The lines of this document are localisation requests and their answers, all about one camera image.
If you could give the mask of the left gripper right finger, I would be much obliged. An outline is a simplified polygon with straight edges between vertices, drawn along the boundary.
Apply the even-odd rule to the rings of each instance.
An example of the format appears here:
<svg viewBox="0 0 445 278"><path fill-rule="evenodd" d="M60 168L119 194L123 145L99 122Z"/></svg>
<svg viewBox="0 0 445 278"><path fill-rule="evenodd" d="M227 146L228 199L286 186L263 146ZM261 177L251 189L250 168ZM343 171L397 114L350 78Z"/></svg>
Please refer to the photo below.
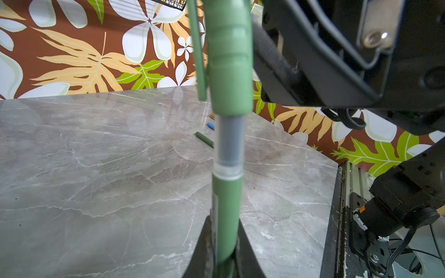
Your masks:
<svg viewBox="0 0 445 278"><path fill-rule="evenodd" d="M241 220L239 220L236 245L236 277L265 278L265 274L258 263Z"/></svg>

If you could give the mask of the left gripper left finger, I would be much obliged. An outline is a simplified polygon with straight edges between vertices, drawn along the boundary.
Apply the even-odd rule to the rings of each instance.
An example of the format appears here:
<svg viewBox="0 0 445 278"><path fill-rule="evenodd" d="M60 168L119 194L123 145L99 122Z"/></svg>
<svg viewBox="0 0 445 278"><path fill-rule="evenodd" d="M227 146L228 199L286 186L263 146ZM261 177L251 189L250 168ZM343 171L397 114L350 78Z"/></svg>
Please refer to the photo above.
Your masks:
<svg viewBox="0 0 445 278"><path fill-rule="evenodd" d="M213 277L212 223L207 216L200 232L197 245L182 278Z"/></svg>

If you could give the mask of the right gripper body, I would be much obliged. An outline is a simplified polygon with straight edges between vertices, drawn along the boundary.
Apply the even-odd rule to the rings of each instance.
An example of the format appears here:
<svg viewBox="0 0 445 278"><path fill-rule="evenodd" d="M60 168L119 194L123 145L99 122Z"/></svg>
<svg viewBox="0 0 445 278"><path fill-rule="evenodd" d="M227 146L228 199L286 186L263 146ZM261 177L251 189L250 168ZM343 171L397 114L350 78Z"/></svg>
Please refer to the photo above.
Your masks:
<svg viewBox="0 0 445 278"><path fill-rule="evenodd" d="M264 1L254 24L261 99L319 107L351 129L367 109L425 135L445 129L443 1Z"/></svg>

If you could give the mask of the green pen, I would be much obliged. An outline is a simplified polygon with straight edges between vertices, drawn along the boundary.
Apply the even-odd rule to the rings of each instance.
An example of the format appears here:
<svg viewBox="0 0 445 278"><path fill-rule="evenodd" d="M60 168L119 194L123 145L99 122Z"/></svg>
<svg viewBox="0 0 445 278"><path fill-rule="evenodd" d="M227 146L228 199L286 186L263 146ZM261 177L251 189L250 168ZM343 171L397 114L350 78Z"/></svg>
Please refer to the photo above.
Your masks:
<svg viewBox="0 0 445 278"><path fill-rule="evenodd" d="M206 145L210 146L211 148L214 148L214 142L205 135L203 135L202 133L195 132L195 136L196 138L200 139L200 141L204 142Z"/></svg>
<svg viewBox="0 0 445 278"><path fill-rule="evenodd" d="M245 117L216 116L212 169L214 278L231 278L243 186Z"/></svg>

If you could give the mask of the blue pen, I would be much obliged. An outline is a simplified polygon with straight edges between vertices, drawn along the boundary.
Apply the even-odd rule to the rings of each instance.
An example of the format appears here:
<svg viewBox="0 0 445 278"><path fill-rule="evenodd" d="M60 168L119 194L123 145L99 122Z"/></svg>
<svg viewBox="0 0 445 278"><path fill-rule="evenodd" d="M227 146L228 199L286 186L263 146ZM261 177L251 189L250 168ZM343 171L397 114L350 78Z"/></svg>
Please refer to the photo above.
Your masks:
<svg viewBox="0 0 445 278"><path fill-rule="evenodd" d="M215 126L214 126L211 122L209 122L209 123L207 124L207 126L208 126L210 129L215 130Z"/></svg>

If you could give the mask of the green pen cap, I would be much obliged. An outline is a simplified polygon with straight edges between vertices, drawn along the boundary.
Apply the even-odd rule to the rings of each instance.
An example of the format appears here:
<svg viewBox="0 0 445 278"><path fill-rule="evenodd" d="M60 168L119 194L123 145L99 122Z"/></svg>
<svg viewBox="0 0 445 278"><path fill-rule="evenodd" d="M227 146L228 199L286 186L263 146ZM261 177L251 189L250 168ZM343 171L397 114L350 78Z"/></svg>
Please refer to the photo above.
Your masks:
<svg viewBox="0 0 445 278"><path fill-rule="evenodd" d="M187 1L200 101L211 97L213 112L222 117L253 110L253 21L249 1L204 1L207 62L196 1Z"/></svg>

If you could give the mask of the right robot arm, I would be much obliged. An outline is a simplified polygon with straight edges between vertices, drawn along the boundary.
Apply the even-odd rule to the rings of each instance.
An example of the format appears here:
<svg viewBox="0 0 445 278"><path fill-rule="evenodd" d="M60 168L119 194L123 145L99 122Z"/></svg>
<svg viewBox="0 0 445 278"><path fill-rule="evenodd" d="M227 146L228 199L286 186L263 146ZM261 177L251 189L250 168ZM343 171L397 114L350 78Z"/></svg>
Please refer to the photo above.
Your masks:
<svg viewBox="0 0 445 278"><path fill-rule="evenodd" d="M379 117L421 136L445 129L443 1L265 1L253 26L261 99L319 107L355 130ZM353 194L351 251L369 273L392 265L445 203L445 141L377 175L367 202Z"/></svg>

